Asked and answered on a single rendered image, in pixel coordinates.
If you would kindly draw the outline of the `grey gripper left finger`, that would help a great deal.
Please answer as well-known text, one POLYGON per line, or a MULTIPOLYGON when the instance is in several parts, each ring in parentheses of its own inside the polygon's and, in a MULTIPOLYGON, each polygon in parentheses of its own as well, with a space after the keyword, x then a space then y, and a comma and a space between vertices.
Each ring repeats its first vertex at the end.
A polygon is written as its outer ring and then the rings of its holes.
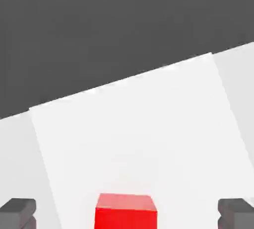
POLYGON ((35 199, 11 198, 0 207, 0 229, 37 229, 35 199))

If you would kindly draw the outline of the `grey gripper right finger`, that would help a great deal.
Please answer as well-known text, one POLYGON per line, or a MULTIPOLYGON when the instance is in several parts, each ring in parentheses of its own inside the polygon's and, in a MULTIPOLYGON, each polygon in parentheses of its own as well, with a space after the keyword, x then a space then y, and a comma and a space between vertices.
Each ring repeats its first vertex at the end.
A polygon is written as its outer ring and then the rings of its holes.
POLYGON ((219 199, 218 229, 254 229, 254 207, 242 198, 219 199))

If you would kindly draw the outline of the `small red cube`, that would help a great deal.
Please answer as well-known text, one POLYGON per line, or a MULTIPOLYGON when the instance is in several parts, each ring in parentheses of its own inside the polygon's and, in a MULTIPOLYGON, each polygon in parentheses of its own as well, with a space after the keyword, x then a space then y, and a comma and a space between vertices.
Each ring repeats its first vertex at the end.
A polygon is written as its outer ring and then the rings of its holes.
POLYGON ((94 229, 157 229, 157 209, 148 195, 101 193, 94 229))

